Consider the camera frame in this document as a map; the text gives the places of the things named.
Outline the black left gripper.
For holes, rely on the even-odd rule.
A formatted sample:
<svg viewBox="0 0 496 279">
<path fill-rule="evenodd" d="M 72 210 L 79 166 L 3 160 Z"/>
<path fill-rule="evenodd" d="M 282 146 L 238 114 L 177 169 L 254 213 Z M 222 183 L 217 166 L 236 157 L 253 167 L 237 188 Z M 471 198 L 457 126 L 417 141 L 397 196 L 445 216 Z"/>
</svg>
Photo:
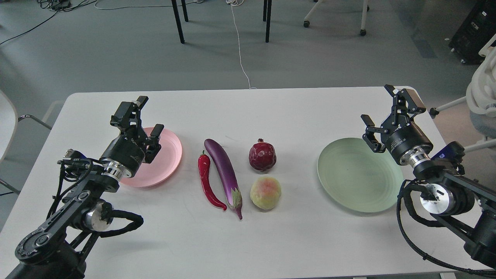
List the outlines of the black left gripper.
<svg viewBox="0 0 496 279">
<path fill-rule="evenodd" d="M 133 102 L 121 102 L 110 117 L 110 125 L 121 135 L 115 138 L 100 158 L 104 175 L 113 178 L 134 177 L 142 163 L 151 163 L 161 150 L 160 135 L 163 124 L 156 124 L 148 136 L 141 125 L 141 110 L 147 96 Z"/>
</svg>

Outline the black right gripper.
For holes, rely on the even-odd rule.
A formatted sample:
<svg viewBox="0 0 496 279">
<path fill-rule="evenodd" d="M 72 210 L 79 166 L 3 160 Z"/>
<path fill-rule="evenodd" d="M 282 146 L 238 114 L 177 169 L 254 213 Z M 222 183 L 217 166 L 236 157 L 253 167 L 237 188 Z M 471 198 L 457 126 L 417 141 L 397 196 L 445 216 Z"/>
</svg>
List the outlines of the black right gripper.
<svg viewBox="0 0 496 279">
<path fill-rule="evenodd" d="M 374 153 L 384 153 L 386 148 L 398 165 L 406 165 L 408 159 L 402 157 L 415 148 L 422 148 L 429 154 L 433 149 L 432 142 L 424 132 L 414 123 L 416 115 L 425 113 L 426 107 L 414 90 L 396 89 L 393 85 L 384 85 L 392 97 L 391 113 L 384 121 L 384 126 L 401 126 L 388 134 L 388 129 L 376 127 L 369 115 L 362 114 L 365 124 L 362 139 Z M 382 143 L 374 134 L 383 134 Z"/>
</svg>

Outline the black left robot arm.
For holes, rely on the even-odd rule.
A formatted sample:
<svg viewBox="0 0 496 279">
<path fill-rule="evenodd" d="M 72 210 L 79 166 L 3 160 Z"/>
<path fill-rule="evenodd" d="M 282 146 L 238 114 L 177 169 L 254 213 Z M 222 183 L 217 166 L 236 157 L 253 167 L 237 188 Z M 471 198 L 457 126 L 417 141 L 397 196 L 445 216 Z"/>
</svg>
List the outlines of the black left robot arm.
<svg viewBox="0 0 496 279">
<path fill-rule="evenodd" d="M 101 198 L 114 193 L 123 178 L 134 177 L 142 163 L 151 163 L 161 150 L 156 124 L 150 135 L 141 124 L 141 110 L 148 101 L 140 96 L 122 102 L 110 125 L 120 131 L 100 159 L 67 150 L 58 162 L 59 186 L 46 220 L 16 246 L 19 264 L 8 279 L 83 279 L 86 258 L 100 238 L 138 229 L 143 217 L 115 210 Z"/>
</svg>

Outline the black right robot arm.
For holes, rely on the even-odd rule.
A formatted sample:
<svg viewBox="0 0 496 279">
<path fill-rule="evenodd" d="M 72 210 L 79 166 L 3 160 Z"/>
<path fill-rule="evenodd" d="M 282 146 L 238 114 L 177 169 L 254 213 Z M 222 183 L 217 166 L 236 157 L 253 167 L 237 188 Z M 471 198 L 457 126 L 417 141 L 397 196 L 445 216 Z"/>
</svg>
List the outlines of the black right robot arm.
<svg viewBox="0 0 496 279">
<path fill-rule="evenodd" d="M 406 179 L 397 196 L 396 217 L 407 244 L 423 260 L 444 268 L 495 278 L 495 191 L 465 177 L 462 158 L 464 148 L 453 141 L 434 157 L 429 157 L 432 142 L 416 125 L 414 118 L 426 108 L 414 90 L 398 90 L 385 85 L 392 97 L 389 116 L 376 127 L 369 115 L 363 114 L 365 133 L 362 138 L 375 153 L 386 150 L 398 165 L 409 165 L 414 179 Z M 401 221 L 401 206 L 416 222 L 446 228 L 464 241 L 464 250 L 471 259 L 489 267 L 473 270 L 445 263 L 421 250 L 407 236 Z"/>
</svg>

